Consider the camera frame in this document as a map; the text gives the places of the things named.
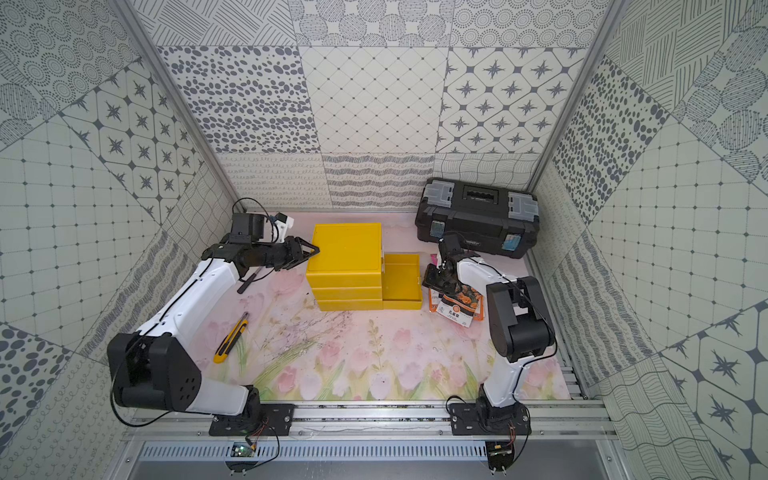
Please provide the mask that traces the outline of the purple seed bag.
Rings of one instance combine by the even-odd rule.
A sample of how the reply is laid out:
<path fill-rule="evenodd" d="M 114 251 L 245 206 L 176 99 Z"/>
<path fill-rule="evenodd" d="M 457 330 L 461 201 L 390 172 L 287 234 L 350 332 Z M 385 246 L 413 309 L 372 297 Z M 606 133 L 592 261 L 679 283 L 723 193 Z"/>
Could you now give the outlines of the purple seed bag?
<path fill-rule="evenodd" d="M 469 328 L 475 321 L 484 320 L 484 299 L 477 290 L 463 286 L 458 293 L 439 293 L 439 305 L 433 313 Z"/>

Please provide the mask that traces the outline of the yellow bottom drawer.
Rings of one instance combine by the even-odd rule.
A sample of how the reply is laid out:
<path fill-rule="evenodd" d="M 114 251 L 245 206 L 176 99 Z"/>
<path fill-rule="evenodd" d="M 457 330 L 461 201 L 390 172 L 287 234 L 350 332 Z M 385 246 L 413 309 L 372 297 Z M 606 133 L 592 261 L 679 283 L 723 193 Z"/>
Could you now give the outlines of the yellow bottom drawer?
<path fill-rule="evenodd" d="M 384 310 L 420 310 L 423 302 L 420 256 L 384 255 L 382 275 Z"/>

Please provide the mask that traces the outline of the yellow drawer cabinet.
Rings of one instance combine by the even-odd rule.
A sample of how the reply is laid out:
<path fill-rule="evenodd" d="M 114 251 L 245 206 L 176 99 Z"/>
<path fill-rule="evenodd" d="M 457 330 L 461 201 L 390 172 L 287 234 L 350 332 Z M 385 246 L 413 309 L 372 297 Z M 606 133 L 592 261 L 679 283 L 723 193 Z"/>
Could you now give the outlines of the yellow drawer cabinet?
<path fill-rule="evenodd" d="M 322 311 L 383 308 L 382 226 L 379 223 L 317 224 L 306 279 Z"/>

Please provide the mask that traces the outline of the orange seed bag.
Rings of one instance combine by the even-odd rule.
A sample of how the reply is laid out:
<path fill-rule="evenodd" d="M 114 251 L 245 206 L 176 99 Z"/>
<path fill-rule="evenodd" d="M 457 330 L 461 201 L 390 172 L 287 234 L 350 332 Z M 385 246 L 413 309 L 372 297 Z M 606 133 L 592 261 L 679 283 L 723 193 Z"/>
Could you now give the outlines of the orange seed bag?
<path fill-rule="evenodd" d="M 436 312 L 439 305 L 439 293 L 435 290 L 429 290 L 429 310 Z"/>

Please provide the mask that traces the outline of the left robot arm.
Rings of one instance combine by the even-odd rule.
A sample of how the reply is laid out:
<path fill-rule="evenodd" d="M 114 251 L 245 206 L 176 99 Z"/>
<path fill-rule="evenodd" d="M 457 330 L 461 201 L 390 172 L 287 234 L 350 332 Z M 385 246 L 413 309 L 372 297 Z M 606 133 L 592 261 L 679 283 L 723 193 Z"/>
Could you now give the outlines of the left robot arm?
<path fill-rule="evenodd" d="M 319 253 L 319 247 L 294 236 L 281 243 L 225 241 L 206 249 L 192 276 L 157 314 L 109 342 L 111 407 L 256 422 L 261 416 L 258 390 L 204 377 L 190 353 L 194 337 L 228 290 L 236 285 L 247 289 L 260 279 L 245 278 L 250 269 L 288 270 Z"/>

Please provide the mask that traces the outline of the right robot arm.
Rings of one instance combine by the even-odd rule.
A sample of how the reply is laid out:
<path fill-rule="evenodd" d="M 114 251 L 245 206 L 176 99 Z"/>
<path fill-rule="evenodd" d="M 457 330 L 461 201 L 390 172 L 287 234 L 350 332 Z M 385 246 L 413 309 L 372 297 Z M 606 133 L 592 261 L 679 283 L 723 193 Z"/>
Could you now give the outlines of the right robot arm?
<path fill-rule="evenodd" d="M 533 277 L 508 277 L 465 248 L 456 233 L 438 242 L 438 260 L 428 264 L 422 285 L 437 296 L 436 311 L 461 324 L 481 313 L 497 353 L 492 373 L 479 388 L 481 420 L 509 418 L 522 411 L 517 399 L 525 370 L 557 347 L 541 286 Z"/>

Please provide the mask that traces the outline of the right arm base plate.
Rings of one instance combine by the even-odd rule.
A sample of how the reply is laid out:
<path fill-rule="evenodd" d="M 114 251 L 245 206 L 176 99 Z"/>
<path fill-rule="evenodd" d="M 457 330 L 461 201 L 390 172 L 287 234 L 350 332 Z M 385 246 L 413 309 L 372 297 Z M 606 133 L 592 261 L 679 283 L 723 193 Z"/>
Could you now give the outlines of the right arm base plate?
<path fill-rule="evenodd" d="M 492 407 L 483 402 L 454 402 L 447 404 L 447 412 L 455 436 L 509 436 L 511 433 L 526 436 L 531 433 L 531 415 L 519 402 L 507 407 Z"/>

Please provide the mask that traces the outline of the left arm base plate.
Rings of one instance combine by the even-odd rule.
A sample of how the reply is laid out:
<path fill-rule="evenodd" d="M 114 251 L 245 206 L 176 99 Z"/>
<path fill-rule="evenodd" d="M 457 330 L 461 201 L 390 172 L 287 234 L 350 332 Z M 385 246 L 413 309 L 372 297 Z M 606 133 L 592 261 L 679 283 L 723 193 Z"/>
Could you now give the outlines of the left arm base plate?
<path fill-rule="evenodd" d="M 255 409 L 247 406 L 238 416 L 214 415 L 208 434 L 212 437 L 245 437 L 261 431 L 278 437 L 288 436 L 295 409 L 295 404 L 267 403 Z"/>

